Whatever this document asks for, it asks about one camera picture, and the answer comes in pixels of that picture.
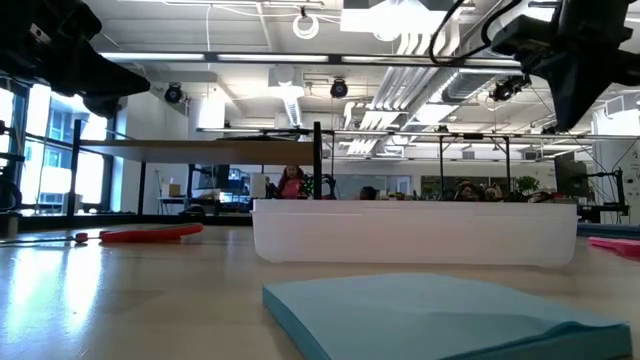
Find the security camera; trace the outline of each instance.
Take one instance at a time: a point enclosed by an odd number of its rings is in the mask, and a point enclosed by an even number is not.
[[[179,104],[184,98],[181,87],[182,85],[180,83],[170,83],[167,92],[164,93],[166,102],[169,104]]]
[[[349,87],[347,83],[344,82],[344,79],[335,79],[333,80],[333,85],[331,85],[331,97],[336,99],[342,99],[347,96],[349,92]]]
[[[529,75],[509,76],[505,81],[496,83],[496,88],[491,91],[489,97],[495,102],[507,101],[529,85],[531,85]]]

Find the ductwork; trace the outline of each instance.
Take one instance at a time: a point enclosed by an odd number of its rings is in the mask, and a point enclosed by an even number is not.
[[[304,95],[302,70],[291,65],[278,65],[269,69],[269,89],[273,92],[273,96],[284,101],[289,125],[299,128],[302,125],[302,113],[298,98]]]
[[[298,104],[298,98],[287,99],[284,98],[284,110],[289,118],[289,125],[293,128],[299,128],[302,125],[300,118],[300,104]]]

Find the blue foam pad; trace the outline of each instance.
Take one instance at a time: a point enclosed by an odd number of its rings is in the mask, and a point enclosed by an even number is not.
[[[269,285],[263,303],[307,359],[610,359],[632,353],[624,323],[447,276]]]

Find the cardboard box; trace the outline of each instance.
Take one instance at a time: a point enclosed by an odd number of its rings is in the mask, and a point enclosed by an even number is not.
[[[181,196],[180,184],[163,184],[162,196],[178,197]]]

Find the computer monitor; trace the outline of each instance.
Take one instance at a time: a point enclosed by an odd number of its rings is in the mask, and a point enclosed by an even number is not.
[[[197,182],[198,190],[201,189],[227,189],[229,188],[229,165],[200,165],[200,174]]]
[[[585,163],[562,156],[556,157],[553,162],[556,169],[558,193],[567,196],[589,197],[589,180]]]

